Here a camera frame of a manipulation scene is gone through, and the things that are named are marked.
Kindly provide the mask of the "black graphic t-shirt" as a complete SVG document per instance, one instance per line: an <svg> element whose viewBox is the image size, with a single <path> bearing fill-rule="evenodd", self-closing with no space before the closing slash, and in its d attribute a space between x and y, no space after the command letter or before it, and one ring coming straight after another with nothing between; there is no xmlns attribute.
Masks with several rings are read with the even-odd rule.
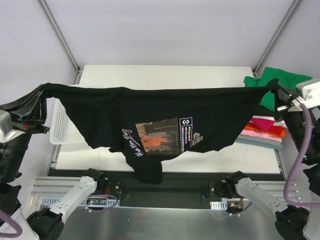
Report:
<svg viewBox="0 0 320 240"><path fill-rule="evenodd" d="M163 161L231 146L277 86L136 90L47 83L84 141L122 153L141 182L159 184Z"/></svg>

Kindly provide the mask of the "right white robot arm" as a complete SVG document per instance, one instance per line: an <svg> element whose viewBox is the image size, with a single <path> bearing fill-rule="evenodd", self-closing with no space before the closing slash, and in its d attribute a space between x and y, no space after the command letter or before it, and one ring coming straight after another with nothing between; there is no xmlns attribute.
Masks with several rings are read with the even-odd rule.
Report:
<svg viewBox="0 0 320 240"><path fill-rule="evenodd" d="M257 206L275 224L285 240L318 240L320 238L320 80L314 78L289 89L279 85L274 91L276 116L283 120L292 137L298 156L283 190L283 200L259 187L247 175L237 171L214 186L222 198L243 197ZM311 202L290 199L289 191L301 164L308 178Z"/></svg>

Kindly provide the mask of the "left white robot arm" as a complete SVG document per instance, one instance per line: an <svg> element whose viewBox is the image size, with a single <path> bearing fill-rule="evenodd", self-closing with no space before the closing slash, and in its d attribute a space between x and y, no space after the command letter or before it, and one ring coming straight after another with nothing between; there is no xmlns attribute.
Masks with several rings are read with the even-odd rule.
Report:
<svg viewBox="0 0 320 240"><path fill-rule="evenodd" d="M40 155L27 154L32 136L46 134L47 99L65 89L61 84L42 84L31 93L0 107L0 238L2 240L57 240L67 219L91 194L103 194L105 175L86 170L61 200L25 216L22 187L30 188L43 173Z"/></svg>

